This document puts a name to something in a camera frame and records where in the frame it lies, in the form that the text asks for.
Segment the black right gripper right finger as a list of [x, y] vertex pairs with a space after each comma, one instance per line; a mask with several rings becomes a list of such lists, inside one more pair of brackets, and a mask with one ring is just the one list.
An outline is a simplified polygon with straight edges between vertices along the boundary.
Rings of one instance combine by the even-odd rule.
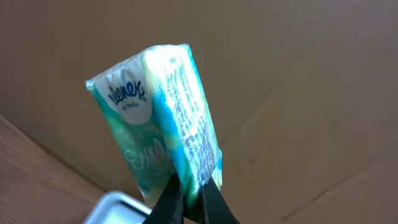
[[201, 188], [200, 197], [204, 224], [239, 224], [212, 178]]

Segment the teal tissue pack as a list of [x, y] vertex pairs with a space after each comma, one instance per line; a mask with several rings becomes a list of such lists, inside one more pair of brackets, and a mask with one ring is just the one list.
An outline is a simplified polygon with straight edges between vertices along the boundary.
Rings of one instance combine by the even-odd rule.
[[172, 175], [185, 216], [203, 221], [200, 190], [222, 185], [222, 151], [188, 44], [155, 45], [87, 80], [144, 201], [154, 206]]

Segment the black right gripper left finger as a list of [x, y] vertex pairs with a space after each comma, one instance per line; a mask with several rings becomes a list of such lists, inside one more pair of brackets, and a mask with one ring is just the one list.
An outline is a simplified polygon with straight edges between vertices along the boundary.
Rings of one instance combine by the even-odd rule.
[[183, 188], [174, 173], [143, 224], [183, 224]]

